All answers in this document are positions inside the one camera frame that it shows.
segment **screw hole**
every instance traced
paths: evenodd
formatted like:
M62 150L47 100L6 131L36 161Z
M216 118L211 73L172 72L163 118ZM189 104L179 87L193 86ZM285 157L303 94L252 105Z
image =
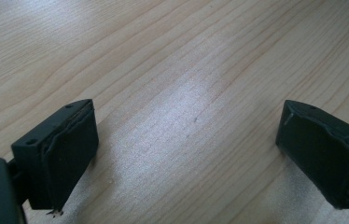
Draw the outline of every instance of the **screw hole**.
M26 145L32 145L37 142L37 139L30 139L29 141L26 142Z

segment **wooden table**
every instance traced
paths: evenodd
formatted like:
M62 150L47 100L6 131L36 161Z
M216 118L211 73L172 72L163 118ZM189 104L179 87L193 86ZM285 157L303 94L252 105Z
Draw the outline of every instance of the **wooden table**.
M86 98L96 160L30 223L349 223L274 143L285 99L349 122L349 1L0 1L0 157Z

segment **wood grain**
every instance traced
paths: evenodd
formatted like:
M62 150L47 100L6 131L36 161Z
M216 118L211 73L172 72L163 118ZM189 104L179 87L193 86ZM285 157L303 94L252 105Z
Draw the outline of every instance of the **wood grain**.
M274 144L285 99L349 122L349 1L0 1L0 157L85 98L98 155L30 223L349 223Z

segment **light wood surface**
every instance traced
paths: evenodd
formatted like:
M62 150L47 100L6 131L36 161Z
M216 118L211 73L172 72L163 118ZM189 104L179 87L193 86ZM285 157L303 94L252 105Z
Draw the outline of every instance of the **light wood surface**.
M0 157L86 98L97 157L30 223L349 223L274 144L285 99L349 122L349 1L0 1Z

